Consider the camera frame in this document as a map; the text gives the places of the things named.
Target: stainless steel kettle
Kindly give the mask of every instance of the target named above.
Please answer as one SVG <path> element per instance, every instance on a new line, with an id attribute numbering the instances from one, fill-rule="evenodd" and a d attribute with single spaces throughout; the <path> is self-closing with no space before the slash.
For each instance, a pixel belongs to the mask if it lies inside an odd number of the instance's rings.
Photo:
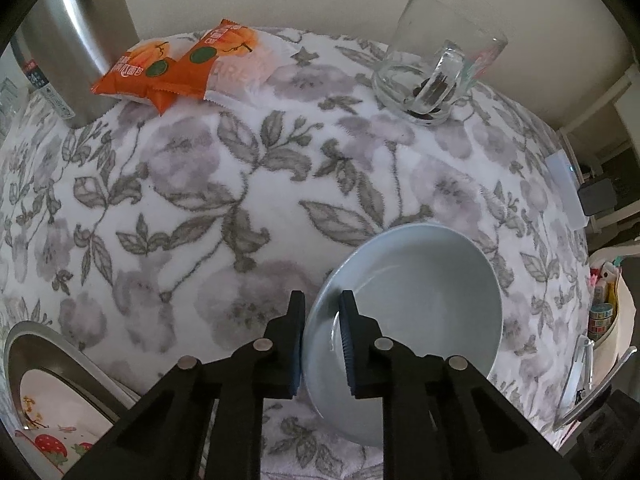
<path id="1" fill-rule="evenodd" d="M 91 85 L 137 42 L 125 0 L 38 0 L 11 46 L 33 86 L 69 127 L 80 128 L 116 104 Z"/>

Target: beige wall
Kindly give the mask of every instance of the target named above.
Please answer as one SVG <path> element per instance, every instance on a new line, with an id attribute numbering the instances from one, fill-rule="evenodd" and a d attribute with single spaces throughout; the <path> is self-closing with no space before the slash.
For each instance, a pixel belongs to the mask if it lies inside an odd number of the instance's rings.
<path id="1" fill-rule="evenodd" d="M 228 17 L 386 41 L 407 0 L 127 0 L 143 38 Z M 510 44 L 486 79 L 553 126 L 630 64 L 626 39 L 600 0 L 486 0 Z"/>

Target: glass mug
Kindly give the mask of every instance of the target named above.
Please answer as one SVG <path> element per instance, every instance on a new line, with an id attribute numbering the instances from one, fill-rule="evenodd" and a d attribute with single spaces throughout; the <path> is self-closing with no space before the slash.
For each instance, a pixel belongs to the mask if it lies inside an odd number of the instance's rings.
<path id="1" fill-rule="evenodd" d="M 380 101 L 418 124 L 442 124 L 507 45 L 482 0 L 409 0 L 372 83 Z"/>

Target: metal thermos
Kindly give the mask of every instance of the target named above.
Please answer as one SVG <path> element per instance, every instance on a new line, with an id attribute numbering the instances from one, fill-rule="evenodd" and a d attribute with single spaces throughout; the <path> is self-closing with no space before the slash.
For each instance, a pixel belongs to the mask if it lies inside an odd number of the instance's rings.
<path id="1" fill-rule="evenodd" d="M 125 0 L 38 0 L 11 46 L 31 84 L 80 128 L 116 104 L 91 86 L 137 42 Z"/>

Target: stack of tape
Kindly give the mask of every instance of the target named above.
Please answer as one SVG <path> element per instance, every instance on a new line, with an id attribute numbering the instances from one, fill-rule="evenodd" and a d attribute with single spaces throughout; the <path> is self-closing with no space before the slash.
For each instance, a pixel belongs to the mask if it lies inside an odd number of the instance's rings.
<path id="1" fill-rule="evenodd" d="M 593 305 L 589 309 L 589 326 L 587 336 L 592 341 L 597 341 L 607 333 L 613 322 L 613 305 L 601 303 Z"/>

